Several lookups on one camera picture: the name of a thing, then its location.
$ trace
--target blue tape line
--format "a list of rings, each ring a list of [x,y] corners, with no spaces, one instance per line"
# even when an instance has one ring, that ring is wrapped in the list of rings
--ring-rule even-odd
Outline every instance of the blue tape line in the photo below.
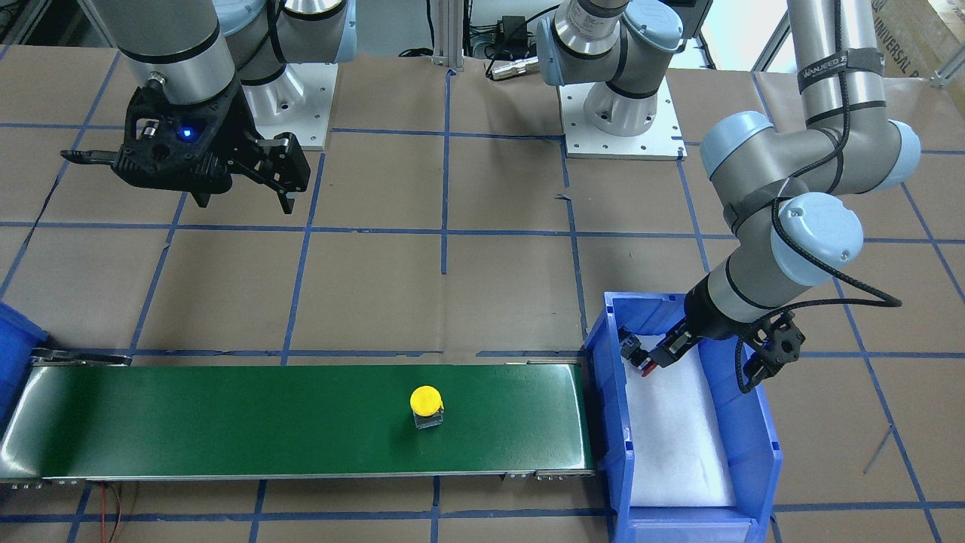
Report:
[[[965,240],[913,240],[910,238],[865,238],[865,243],[918,243],[918,244],[963,244]]]
[[[577,232],[577,238],[647,238],[693,240],[693,234],[679,234],[672,232]]]
[[[258,495],[255,497],[255,514],[252,515],[251,531],[248,532],[248,543],[257,543],[258,527],[262,518],[262,508],[264,507],[264,493],[268,488],[268,481],[262,479],[258,483]]]
[[[687,174],[683,172],[682,156],[676,160],[676,173],[680,176],[680,183],[683,185],[683,197],[687,200],[687,211],[690,212],[690,222],[694,225],[694,238],[697,240],[697,249],[701,253],[703,270],[710,273],[710,263],[707,261],[707,250],[703,246],[701,225],[697,222],[697,211],[694,209],[694,200],[690,197],[690,186],[687,184]]]
[[[447,72],[447,93],[449,93],[449,73]],[[449,94],[446,96],[446,107],[449,111]],[[450,130],[449,118],[443,131],[439,130],[396,130],[396,129],[332,129],[333,132],[356,133],[356,134],[385,134],[385,135],[422,135],[422,136],[445,136],[451,137],[476,137],[484,139],[543,139],[550,141],[562,141],[563,137],[559,134],[490,134],[483,132],[453,132]]]
[[[0,129],[62,129],[80,130],[84,125],[65,125],[57,123],[0,123]]]
[[[0,123],[0,129],[123,130],[117,125],[70,125],[52,123]]]
[[[450,132],[452,137],[478,137],[483,139],[541,139],[548,141],[563,141],[563,137],[559,134],[486,134],[480,132]]]
[[[87,487],[90,494],[92,486]],[[965,509],[965,501],[928,501],[930,509]],[[889,510],[922,510],[918,501],[859,501],[839,503],[786,503],[775,504],[777,513],[800,513],[821,511],[889,511]],[[79,511],[87,509],[83,503]],[[124,522],[252,522],[256,516],[261,522],[267,521],[358,521],[358,520],[428,520],[432,518],[432,511],[305,511],[279,513],[200,513],[200,514],[169,514],[169,513],[138,513],[123,515]],[[531,518],[531,517],[611,517],[608,509],[574,508],[574,509],[475,509],[440,513],[443,519],[493,519],[493,518]],[[114,520],[115,515],[109,514],[108,519]],[[0,515],[0,524],[53,524],[76,522],[99,523],[100,514],[36,514],[36,515]]]
[[[355,134],[394,134],[394,135],[445,135],[445,132],[438,130],[392,130],[392,129],[332,129],[333,132],[345,132]]]
[[[361,228],[347,226],[313,226],[312,232],[325,234],[422,234],[438,236],[441,229],[435,228]]]
[[[121,52],[117,51],[114,53],[114,60],[111,61],[110,68],[107,69],[107,75],[104,76],[103,82],[100,83],[100,88],[97,89],[97,94],[94,96],[94,104],[91,105],[91,109],[87,112],[87,117],[84,117],[84,128],[91,125],[91,120],[94,119],[97,106],[100,105],[100,99],[104,97],[104,92],[107,90],[107,83],[110,82],[111,77],[114,75],[114,69],[117,68],[119,60],[121,60]]]
[[[563,187],[569,188],[569,168],[566,167],[566,142],[560,139],[560,166],[563,169]],[[576,211],[573,201],[566,201],[566,220],[569,222],[569,247],[573,254],[573,275],[576,281],[576,303],[580,308],[580,333],[587,339],[587,303],[583,292],[583,270],[580,267],[580,243],[576,231]]]
[[[40,228],[95,228],[102,230],[167,230],[170,224],[138,224],[133,222],[41,222]]]
[[[441,483],[439,475],[432,478],[432,510],[430,514],[431,524],[429,525],[429,543],[439,543],[439,495],[441,494]]]
[[[229,232],[304,232],[304,226],[257,226],[232,224],[179,224],[178,230],[214,230]]]
[[[899,509],[922,509],[920,501],[856,501],[841,503],[783,503],[775,504],[780,513],[804,513],[813,511],[877,511]]]
[[[312,224],[315,222],[315,210],[318,205],[318,194],[321,192],[321,176],[322,171],[325,169],[325,153],[322,153],[318,157],[318,165],[315,172],[315,190],[312,192],[312,201],[308,210],[308,219],[305,221],[305,227],[302,229],[304,235],[302,236],[302,248],[301,253],[298,255],[298,268],[295,271],[295,285],[293,292],[291,293],[291,307],[289,309],[289,323],[285,327],[285,341],[282,346],[282,359],[280,364],[287,366],[289,364],[289,350],[291,349],[291,336],[295,330],[295,319],[298,316],[298,302],[301,300],[301,285],[302,279],[305,276],[305,263],[308,261],[308,251],[309,245],[312,240]]]
[[[77,136],[73,140],[73,145],[70,146],[70,149],[72,151],[76,150],[77,146],[80,145],[80,140],[84,137],[85,127],[91,123],[91,119],[94,117],[94,112],[97,110],[97,105],[100,103],[100,99],[103,98],[104,91],[107,90],[107,83],[111,80],[111,76],[114,74],[114,69],[117,67],[118,60],[120,58],[121,58],[121,52],[120,51],[115,52],[114,60],[111,61],[111,66],[110,68],[107,69],[107,74],[104,76],[104,80],[101,81],[100,88],[97,89],[97,94],[94,96],[94,102],[91,104],[91,108],[87,111],[87,116],[84,118],[84,125],[77,132]],[[50,203],[50,199],[53,197],[54,190],[56,190],[57,187],[60,186],[61,180],[64,178],[64,175],[67,173],[68,164],[69,162],[67,162],[66,160],[62,161],[61,168],[57,172],[57,177],[54,178],[54,183],[51,186],[50,190],[47,192],[47,196],[43,201],[43,205],[41,207],[40,213],[37,215],[37,219],[34,221],[35,225],[40,224],[41,218],[43,217],[43,213],[46,211],[47,205]],[[20,245],[20,249],[18,250],[18,252],[16,253],[16,256],[14,257],[14,262],[11,264],[10,269],[7,271],[7,276],[4,278],[3,283],[0,284],[0,300],[7,294],[7,289],[10,288],[10,283],[11,281],[14,280],[14,275],[16,274],[16,270],[20,267],[20,262],[23,261],[23,256],[27,252],[27,246],[30,244],[30,241],[33,238],[36,228],[37,227],[35,226],[34,228],[31,229],[30,233],[27,234],[26,239],[24,239],[23,243]]]
[[[758,98],[760,99],[760,104],[764,106],[764,115],[767,115],[767,120],[774,125],[774,116],[771,115],[771,108],[767,105],[767,99],[764,97],[764,91],[760,88],[760,81],[758,81],[758,75],[751,72],[751,80],[754,82],[754,88],[758,91]]]
[[[77,502],[77,511],[73,515],[73,522],[70,523],[67,543],[75,543],[77,541],[77,532],[80,530],[80,523],[83,520],[84,511],[87,509],[87,501],[91,498],[92,488],[94,488],[92,485],[85,485],[84,492],[80,494],[80,500]]]
[[[955,278],[955,274],[951,271],[951,266],[949,266],[948,261],[945,260],[945,255],[942,253],[942,248],[938,246],[938,243],[935,242],[935,237],[931,235],[931,229],[928,228],[928,223],[924,221],[924,215],[922,215],[922,211],[919,209],[918,203],[915,202],[915,198],[912,197],[911,190],[908,190],[908,185],[905,183],[901,184],[901,189],[904,190],[905,197],[908,198],[908,203],[911,204],[911,208],[915,212],[915,216],[922,224],[924,234],[928,236],[928,239],[931,241],[931,246],[933,249],[935,249],[935,254],[938,255],[938,260],[941,261],[942,266],[945,268],[945,273],[949,276],[951,285],[955,287],[955,292],[958,293],[958,299],[961,300],[962,303],[965,303],[965,292],[962,292],[962,287],[960,284],[958,284],[958,279]]]
[[[774,534],[774,543],[784,543],[784,539],[781,537],[781,528],[778,526],[777,517],[771,517],[771,533]]]
[[[565,238],[569,232],[560,230],[447,230],[451,236],[546,236]]]
[[[479,351],[476,357],[582,357],[583,351]]]
[[[289,357],[421,357],[442,354],[442,351],[313,351],[309,349],[289,351]]]
[[[834,279],[834,284],[835,289],[838,291],[839,298],[844,298],[844,290],[841,288],[841,283],[837,278]],[[904,462],[905,469],[908,471],[908,476],[911,478],[912,486],[915,487],[915,494],[918,496],[918,501],[922,505],[924,517],[928,521],[928,527],[931,528],[931,534],[934,536],[935,542],[941,543],[942,538],[938,534],[938,528],[935,526],[935,519],[932,517],[931,510],[928,508],[924,496],[924,490],[922,489],[922,483],[915,474],[915,468],[912,466],[911,458],[908,456],[908,450],[905,448],[904,441],[901,439],[901,433],[898,431],[898,427],[895,424],[895,418],[892,416],[892,410],[888,406],[888,399],[885,398],[885,391],[881,387],[881,382],[878,380],[878,375],[874,371],[874,366],[871,365],[871,358],[867,355],[868,349],[865,347],[865,340],[861,337],[861,331],[858,329],[858,322],[854,318],[854,313],[851,311],[850,305],[846,304],[844,306],[844,313],[847,315],[848,323],[851,325],[851,330],[854,332],[854,337],[858,341],[858,349],[860,349],[862,354],[864,354],[863,359],[865,361],[865,367],[868,370],[868,374],[871,376],[871,383],[874,385],[874,391],[878,395],[878,401],[881,403],[881,409],[885,412],[885,418],[892,426],[892,435],[895,437],[895,444],[898,447],[898,451],[901,453],[901,460]]]
[[[320,511],[262,513],[262,522],[267,521],[408,521],[426,520],[431,517],[428,511]]]
[[[517,509],[513,511],[478,509],[441,513],[442,519],[518,519],[532,517],[603,517],[605,509]]]
[[[175,216],[171,219],[171,226],[168,229],[168,236],[165,238],[164,247],[161,249],[161,255],[157,259],[157,266],[154,267],[154,276],[151,278],[151,285],[148,287],[148,293],[145,295],[144,305],[141,306],[141,315],[137,318],[137,326],[134,328],[134,334],[130,338],[131,351],[137,349],[137,343],[141,340],[141,332],[144,331],[144,323],[148,319],[148,311],[151,309],[151,302],[154,300],[157,283],[161,279],[161,271],[164,269],[164,263],[168,260],[168,253],[171,252],[171,242],[174,240],[175,232],[178,231],[178,221],[180,220],[181,212],[184,211],[185,200],[187,200],[187,192],[181,194],[178,207],[175,209]]]
[[[566,214],[569,219],[569,246],[573,253],[573,274],[576,281],[576,302],[580,307],[580,333],[587,339],[587,304],[583,295],[583,271],[580,268],[580,243],[576,237],[576,218],[573,215],[573,202],[566,200]]]
[[[560,155],[563,161],[563,187],[569,188],[569,169],[566,168],[566,142],[560,140]]]
[[[449,150],[452,139],[453,75],[455,70],[446,71],[445,125],[442,141],[442,237],[439,242],[439,272],[443,275],[449,270]]]

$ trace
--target white foam insert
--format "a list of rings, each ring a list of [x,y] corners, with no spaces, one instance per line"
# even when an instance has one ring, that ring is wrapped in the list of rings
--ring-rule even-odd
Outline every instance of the white foam insert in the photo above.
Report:
[[[638,336],[645,349],[662,336]],[[633,507],[727,507],[735,504],[717,414],[692,349],[646,378],[624,359],[633,463]]]

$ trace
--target blue storage bin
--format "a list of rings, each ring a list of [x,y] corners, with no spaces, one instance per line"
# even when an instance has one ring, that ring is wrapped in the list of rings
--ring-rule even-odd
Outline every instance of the blue storage bin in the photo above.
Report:
[[[0,303],[0,426],[3,428],[26,378],[30,352],[46,338],[46,332],[37,325]]]
[[[782,453],[763,389],[742,394],[734,377],[736,338],[698,345],[710,387],[721,441],[731,471],[734,507],[631,507],[633,442],[626,376],[617,330],[666,333],[683,318],[683,295],[605,293],[605,308],[587,338],[594,386],[602,402],[605,451],[598,468],[616,513],[615,543],[759,543],[764,541],[777,491]]]

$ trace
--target robotic arm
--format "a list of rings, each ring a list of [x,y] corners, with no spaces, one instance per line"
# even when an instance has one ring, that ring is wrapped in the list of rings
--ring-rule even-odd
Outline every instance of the robotic arm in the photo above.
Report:
[[[144,83],[127,107],[120,150],[61,155],[109,165],[132,186],[190,192],[202,208],[242,174],[290,214],[311,169],[298,137],[263,138],[252,110],[270,119],[304,101],[287,62],[354,56],[354,0],[280,1],[221,1],[215,11],[198,0],[94,0]]]
[[[755,350],[743,368],[749,381],[737,375],[745,392],[797,359],[804,335],[792,322],[793,306],[785,304],[838,275],[864,241],[858,217],[834,195],[897,185],[918,165],[918,136],[887,118],[884,59],[869,4],[788,4],[797,63],[804,67],[798,83],[807,129],[778,133],[763,115],[742,112],[707,135],[703,165],[740,246],[687,293],[685,317],[653,350],[641,349],[628,330],[621,333],[623,354],[645,375],[703,338],[748,341]],[[846,282],[882,299],[870,304],[900,305],[854,279]],[[775,315],[781,317],[772,323]]]
[[[616,136],[640,135],[656,116],[683,30],[657,0],[565,0],[539,23],[539,71],[554,86],[596,82],[583,103],[587,118]]]

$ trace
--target green conveyor belt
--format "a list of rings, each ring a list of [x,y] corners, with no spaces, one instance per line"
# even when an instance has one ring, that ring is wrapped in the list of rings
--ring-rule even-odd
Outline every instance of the green conveyor belt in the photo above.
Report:
[[[432,385],[445,421],[417,430]],[[578,366],[38,367],[0,479],[209,479],[593,468]]]

